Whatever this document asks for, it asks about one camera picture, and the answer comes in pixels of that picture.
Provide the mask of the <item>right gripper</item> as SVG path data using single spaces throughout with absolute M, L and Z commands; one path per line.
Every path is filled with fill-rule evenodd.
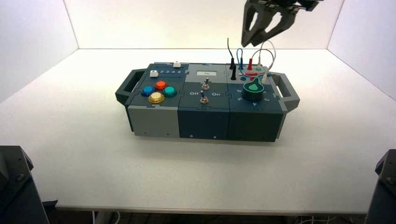
M 270 38 L 289 29 L 295 21 L 296 14 L 288 9 L 313 11 L 321 0 L 247 0 L 244 6 L 241 44 L 257 46 Z M 265 31 L 276 13 L 280 21 L 270 30 Z

